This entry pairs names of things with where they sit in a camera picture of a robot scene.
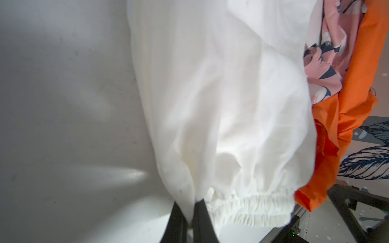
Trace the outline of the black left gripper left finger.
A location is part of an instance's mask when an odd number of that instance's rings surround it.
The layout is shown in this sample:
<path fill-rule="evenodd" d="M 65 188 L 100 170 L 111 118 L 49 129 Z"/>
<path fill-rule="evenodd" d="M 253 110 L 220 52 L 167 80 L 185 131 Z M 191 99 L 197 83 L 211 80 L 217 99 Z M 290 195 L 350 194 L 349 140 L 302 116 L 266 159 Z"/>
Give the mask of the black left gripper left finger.
<path fill-rule="evenodd" d="M 160 243 L 187 243 L 187 221 L 177 202 L 174 202 Z"/>

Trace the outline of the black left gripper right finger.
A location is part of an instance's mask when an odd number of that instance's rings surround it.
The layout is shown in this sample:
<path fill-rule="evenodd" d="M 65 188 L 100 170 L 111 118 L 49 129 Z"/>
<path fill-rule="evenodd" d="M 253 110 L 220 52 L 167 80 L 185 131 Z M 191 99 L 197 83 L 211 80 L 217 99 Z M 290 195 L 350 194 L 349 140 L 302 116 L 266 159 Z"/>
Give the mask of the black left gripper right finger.
<path fill-rule="evenodd" d="M 219 243 L 204 200 L 194 206 L 192 228 L 194 243 Z"/>

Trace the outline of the white shorts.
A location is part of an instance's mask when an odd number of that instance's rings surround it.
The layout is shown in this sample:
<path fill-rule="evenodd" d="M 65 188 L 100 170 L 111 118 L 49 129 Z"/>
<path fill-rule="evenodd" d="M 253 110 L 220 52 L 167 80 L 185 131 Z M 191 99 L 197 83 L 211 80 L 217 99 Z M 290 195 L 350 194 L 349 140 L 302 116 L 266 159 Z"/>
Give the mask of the white shorts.
<path fill-rule="evenodd" d="M 187 220 L 288 224 L 317 132 L 303 53 L 315 1 L 128 1 L 162 181 Z"/>

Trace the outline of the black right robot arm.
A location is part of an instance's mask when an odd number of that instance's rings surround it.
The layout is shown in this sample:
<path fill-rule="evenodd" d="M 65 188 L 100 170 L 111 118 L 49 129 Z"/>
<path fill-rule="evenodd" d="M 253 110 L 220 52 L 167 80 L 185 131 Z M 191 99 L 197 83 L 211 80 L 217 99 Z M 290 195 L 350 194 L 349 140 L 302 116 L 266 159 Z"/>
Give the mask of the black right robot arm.
<path fill-rule="evenodd" d="M 374 195 L 367 191 L 359 190 L 356 187 L 341 184 L 332 186 L 328 190 L 327 195 L 356 242 L 387 243 L 389 241 L 388 215 L 375 226 L 364 230 L 352 213 L 352 210 L 356 209 L 358 203 L 388 212 L 389 199 L 387 197 Z M 297 206 L 291 222 L 283 228 L 274 228 L 262 242 L 306 243 L 307 241 L 300 236 L 300 222 L 307 213 L 306 209 Z"/>

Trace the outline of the orange cloth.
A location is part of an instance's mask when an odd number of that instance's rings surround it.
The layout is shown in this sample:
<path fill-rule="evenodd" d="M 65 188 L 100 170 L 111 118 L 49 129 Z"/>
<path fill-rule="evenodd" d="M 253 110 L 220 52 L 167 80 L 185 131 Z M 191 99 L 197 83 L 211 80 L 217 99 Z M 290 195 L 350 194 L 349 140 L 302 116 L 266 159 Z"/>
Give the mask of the orange cloth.
<path fill-rule="evenodd" d="M 295 201 L 312 212 L 335 184 L 341 158 L 353 132 L 369 117 L 378 100 L 370 92 L 389 29 L 388 1 L 364 1 L 367 12 L 359 27 L 351 63 L 342 89 L 313 104 L 318 133 L 315 170 L 310 182 L 295 194 Z"/>

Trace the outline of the pink patterned cloth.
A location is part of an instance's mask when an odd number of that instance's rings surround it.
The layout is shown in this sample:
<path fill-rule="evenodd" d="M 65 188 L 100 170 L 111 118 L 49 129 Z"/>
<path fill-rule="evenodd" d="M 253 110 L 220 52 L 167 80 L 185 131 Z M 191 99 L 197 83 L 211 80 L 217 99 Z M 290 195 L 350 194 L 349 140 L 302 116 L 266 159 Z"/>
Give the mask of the pink patterned cloth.
<path fill-rule="evenodd" d="M 366 12 L 364 1 L 316 3 L 304 53 L 312 104 L 324 101 L 342 89 Z"/>

